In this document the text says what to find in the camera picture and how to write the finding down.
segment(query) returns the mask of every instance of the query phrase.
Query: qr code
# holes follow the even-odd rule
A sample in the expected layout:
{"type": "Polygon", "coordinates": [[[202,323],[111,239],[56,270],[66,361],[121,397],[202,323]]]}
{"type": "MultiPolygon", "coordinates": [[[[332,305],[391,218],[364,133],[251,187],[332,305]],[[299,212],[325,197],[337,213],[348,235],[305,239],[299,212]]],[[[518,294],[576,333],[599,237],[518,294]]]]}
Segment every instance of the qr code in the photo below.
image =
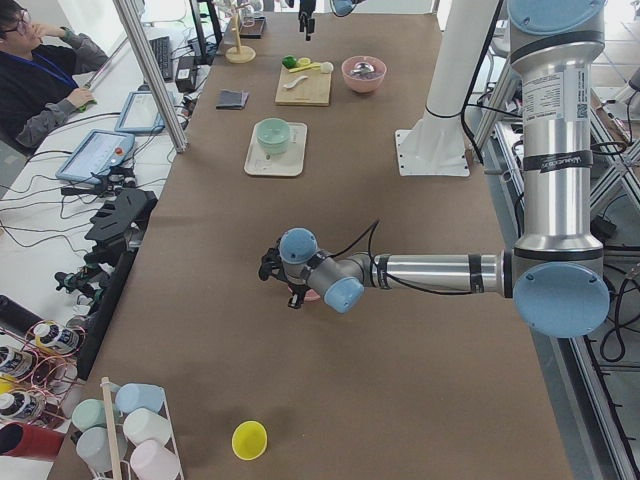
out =
{"type": "Polygon", "coordinates": [[[587,104],[586,103],[579,103],[578,104],[578,118],[587,118],[589,111],[587,110],[587,104]]]}

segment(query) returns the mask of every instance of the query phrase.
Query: wooden cutting board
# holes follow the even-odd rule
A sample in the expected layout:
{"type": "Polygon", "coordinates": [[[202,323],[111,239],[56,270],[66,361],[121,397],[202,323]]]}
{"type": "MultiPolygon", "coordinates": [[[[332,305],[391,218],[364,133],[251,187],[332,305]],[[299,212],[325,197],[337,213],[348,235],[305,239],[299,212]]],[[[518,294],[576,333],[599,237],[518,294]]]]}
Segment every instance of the wooden cutting board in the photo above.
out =
{"type": "Polygon", "coordinates": [[[282,67],[278,91],[276,92],[276,105],[310,105],[316,107],[328,107],[331,93],[331,74],[320,73],[320,69],[311,68],[301,72],[289,73],[282,67]],[[301,75],[309,78],[301,81],[295,88],[286,90],[285,83],[289,83],[301,75]]]}

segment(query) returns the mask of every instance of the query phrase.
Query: man's hand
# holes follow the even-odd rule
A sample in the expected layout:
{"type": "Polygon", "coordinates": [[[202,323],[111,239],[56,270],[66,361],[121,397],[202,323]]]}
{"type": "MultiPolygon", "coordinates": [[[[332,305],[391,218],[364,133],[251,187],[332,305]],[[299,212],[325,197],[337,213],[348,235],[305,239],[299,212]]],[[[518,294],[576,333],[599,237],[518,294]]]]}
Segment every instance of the man's hand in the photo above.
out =
{"type": "Polygon", "coordinates": [[[83,105],[86,105],[89,102],[95,101],[93,98],[93,94],[86,88],[76,88],[71,94],[67,97],[74,107],[80,108],[83,105]]]}
{"type": "Polygon", "coordinates": [[[64,30],[60,27],[56,27],[54,25],[49,25],[47,23],[34,23],[33,29],[38,37],[64,37],[64,30]]]}

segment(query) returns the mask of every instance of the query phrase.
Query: red cylinder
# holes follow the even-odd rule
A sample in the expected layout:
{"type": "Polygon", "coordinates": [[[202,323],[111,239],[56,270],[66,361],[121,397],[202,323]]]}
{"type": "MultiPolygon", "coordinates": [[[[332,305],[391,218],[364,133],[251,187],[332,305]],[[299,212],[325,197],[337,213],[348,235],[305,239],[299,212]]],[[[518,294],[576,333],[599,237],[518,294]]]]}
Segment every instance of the red cylinder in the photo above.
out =
{"type": "Polygon", "coordinates": [[[64,434],[25,423],[9,423],[0,429],[0,455],[53,462],[64,434]]]}

